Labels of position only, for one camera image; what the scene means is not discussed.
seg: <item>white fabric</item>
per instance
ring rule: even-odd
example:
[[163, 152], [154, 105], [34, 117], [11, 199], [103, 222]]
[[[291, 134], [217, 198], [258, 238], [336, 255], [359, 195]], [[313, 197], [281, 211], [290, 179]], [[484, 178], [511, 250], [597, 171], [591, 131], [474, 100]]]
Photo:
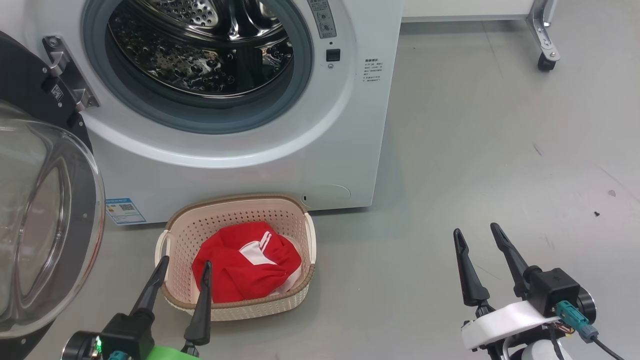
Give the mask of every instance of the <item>white fabric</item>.
[[[262, 239], [260, 239], [260, 241], [251, 241], [250, 243], [246, 244], [240, 249], [240, 253], [244, 255], [244, 257], [251, 264], [254, 264], [254, 265], [261, 265], [261, 264], [277, 265], [272, 260], [268, 259], [263, 253], [264, 249], [266, 249], [267, 246], [269, 245], [269, 242], [271, 241], [271, 237], [272, 237], [272, 234], [269, 231], [266, 231], [262, 236]], [[280, 285], [280, 287], [278, 287], [276, 290], [273, 290], [273, 292], [270, 293], [269, 296], [281, 295], [291, 290], [291, 288], [293, 288], [293, 286], [296, 284], [296, 281], [300, 278], [301, 275], [302, 275], [302, 264], [296, 269], [296, 271], [294, 271], [287, 278], [284, 284]]]

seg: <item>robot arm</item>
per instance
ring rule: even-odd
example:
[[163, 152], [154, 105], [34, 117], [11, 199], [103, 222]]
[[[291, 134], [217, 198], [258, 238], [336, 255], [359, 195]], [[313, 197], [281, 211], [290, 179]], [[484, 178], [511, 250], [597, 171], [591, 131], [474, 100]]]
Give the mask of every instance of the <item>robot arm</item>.
[[[488, 303], [489, 292], [482, 286], [469, 259], [468, 245], [459, 229], [453, 232], [463, 302], [477, 307], [476, 320], [462, 327], [465, 348], [486, 350], [494, 360], [570, 360], [558, 339], [576, 331], [586, 342], [595, 342], [608, 354], [622, 359], [597, 340], [592, 326], [596, 319], [593, 298], [560, 268], [544, 272], [528, 266], [500, 225], [491, 224], [498, 249], [506, 258], [513, 278], [513, 292], [522, 301], [494, 309]], [[509, 348], [525, 344], [514, 354]]]
[[78, 331], [67, 342], [61, 360], [194, 360], [196, 346], [211, 338], [211, 262], [200, 279], [200, 296], [189, 327], [184, 332], [182, 350], [157, 347], [151, 325], [157, 292], [164, 282], [169, 257], [163, 257], [128, 315], [116, 314], [102, 332]]

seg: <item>laundry basket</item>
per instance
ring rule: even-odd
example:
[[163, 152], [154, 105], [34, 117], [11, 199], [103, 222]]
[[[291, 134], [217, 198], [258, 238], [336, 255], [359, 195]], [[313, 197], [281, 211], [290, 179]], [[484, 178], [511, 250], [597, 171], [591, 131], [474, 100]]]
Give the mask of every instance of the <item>laundry basket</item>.
[[200, 292], [191, 264], [200, 246], [223, 227], [255, 221], [267, 222], [292, 242], [302, 258], [302, 275], [292, 290], [281, 295], [212, 304], [211, 321], [256, 318], [300, 305], [307, 296], [316, 267], [316, 232], [307, 210], [284, 195], [247, 195], [200, 202], [172, 216], [156, 244], [156, 266], [163, 248], [170, 257], [162, 286], [165, 299], [193, 315]]

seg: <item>white washing machine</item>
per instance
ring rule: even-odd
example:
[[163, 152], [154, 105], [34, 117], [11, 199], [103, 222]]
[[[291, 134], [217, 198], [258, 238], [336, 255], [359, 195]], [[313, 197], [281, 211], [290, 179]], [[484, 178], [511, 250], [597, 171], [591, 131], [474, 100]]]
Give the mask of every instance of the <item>white washing machine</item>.
[[80, 112], [116, 223], [239, 193], [371, 205], [402, 0], [0, 3]]

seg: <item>caster wheel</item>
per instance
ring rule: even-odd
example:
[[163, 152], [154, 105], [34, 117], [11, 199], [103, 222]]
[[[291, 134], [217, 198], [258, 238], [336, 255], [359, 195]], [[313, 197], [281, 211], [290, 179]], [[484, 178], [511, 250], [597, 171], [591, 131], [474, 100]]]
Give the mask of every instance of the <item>caster wheel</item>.
[[555, 61], [549, 61], [544, 53], [540, 54], [538, 59], [538, 69], [541, 71], [551, 71], [556, 67]]

